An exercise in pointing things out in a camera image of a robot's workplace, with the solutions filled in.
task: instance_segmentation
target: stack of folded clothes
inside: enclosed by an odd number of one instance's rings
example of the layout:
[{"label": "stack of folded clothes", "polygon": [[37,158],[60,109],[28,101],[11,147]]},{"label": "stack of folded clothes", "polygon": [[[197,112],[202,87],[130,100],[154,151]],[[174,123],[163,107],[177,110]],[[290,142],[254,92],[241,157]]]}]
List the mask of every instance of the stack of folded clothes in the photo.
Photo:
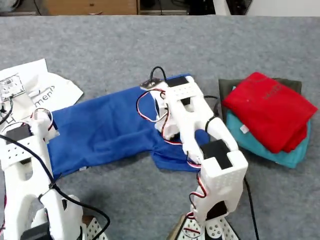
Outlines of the stack of folded clothes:
[{"label": "stack of folded clothes", "polygon": [[226,125],[239,146],[289,168],[304,159],[310,118],[317,108],[301,93],[301,82],[255,72],[245,80],[219,80]]}]

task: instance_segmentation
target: blue cloth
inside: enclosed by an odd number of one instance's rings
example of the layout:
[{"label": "blue cloth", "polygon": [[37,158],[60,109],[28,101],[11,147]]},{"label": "blue cloth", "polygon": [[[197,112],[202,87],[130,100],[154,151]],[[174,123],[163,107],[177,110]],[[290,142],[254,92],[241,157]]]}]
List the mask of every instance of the blue cloth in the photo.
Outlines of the blue cloth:
[{"label": "blue cloth", "polygon": [[[158,168],[196,171],[187,164],[182,146],[164,142],[154,123],[138,115],[136,100],[143,92],[137,86],[54,111],[60,132],[48,145],[54,177],[147,151]],[[150,94],[141,99],[139,108],[156,119]],[[200,145],[209,141],[202,130],[195,138]]]},{"label": "blue cloth", "polygon": [[270,152],[250,132],[243,133],[240,130],[240,127],[242,125],[243,123],[231,111],[227,112],[226,126],[240,147],[288,168],[295,168],[297,164],[304,159],[310,139],[310,120],[307,123],[306,138],[289,153],[286,153],[284,151],[281,151],[279,153]]}]

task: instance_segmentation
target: white paper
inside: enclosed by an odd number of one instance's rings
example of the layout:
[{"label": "white paper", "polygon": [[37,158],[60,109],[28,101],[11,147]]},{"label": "white paper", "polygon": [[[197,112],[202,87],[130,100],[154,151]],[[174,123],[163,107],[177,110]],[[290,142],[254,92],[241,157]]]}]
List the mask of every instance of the white paper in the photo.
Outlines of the white paper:
[{"label": "white paper", "polygon": [[[56,111],[74,105],[83,92],[72,81],[57,74],[48,72],[45,59],[10,67],[0,71],[0,80],[13,75],[18,75],[26,90],[25,97],[29,95],[30,103],[18,104],[13,98],[13,113],[7,121],[0,126],[4,128],[7,124],[19,121],[30,116],[35,108],[46,108]],[[9,101],[5,102],[5,109],[10,109]]]}]

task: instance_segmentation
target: gray carpet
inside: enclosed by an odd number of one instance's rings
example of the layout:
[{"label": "gray carpet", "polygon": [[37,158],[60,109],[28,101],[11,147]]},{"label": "gray carpet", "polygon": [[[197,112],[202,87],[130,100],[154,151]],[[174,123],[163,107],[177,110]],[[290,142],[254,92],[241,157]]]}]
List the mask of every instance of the gray carpet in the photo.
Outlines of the gray carpet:
[{"label": "gray carpet", "polygon": [[[82,101],[136,86],[156,65],[168,76],[191,73],[211,95],[219,92],[218,78],[260,71],[302,81],[302,93],[320,107],[319,26],[320,18],[7,17],[0,18],[0,69],[46,58],[51,72],[84,91]],[[245,155],[260,238],[320,239],[319,114],[312,119],[305,161],[296,169]],[[197,186],[194,173],[159,170],[148,153],[71,174],[58,184],[109,214],[113,240],[165,239],[189,210],[188,194]],[[1,178],[1,195],[3,187]],[[228,220],[243,240],[255,239],[246,191]]]}]

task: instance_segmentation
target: dark green cloth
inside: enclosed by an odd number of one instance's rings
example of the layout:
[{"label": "dark green cloth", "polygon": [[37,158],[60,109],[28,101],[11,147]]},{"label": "dark green cloth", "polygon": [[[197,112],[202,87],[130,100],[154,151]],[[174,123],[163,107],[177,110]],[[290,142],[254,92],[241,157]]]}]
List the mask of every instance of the dark green cloth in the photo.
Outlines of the dark green cloth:
[{"label": "dark green cloth", "polygon": [[[301,94],[302,89],[302,82],[296,80],[288,80],[284,78],[274,78],[279,83],[291,88],[292,90],[296,91],[297,93]],[[241,83],[242,79],[233,79],[233,80],[226,80],[226,79],[219,79],[219,93],[220,93],[220,100],[221,102],[231,93],[233,87],[236,87],[239,83]],[[222,111],[222,119],[224,123],[227,121],[227,108],[222,106],[221,104],[221,111]]]}]

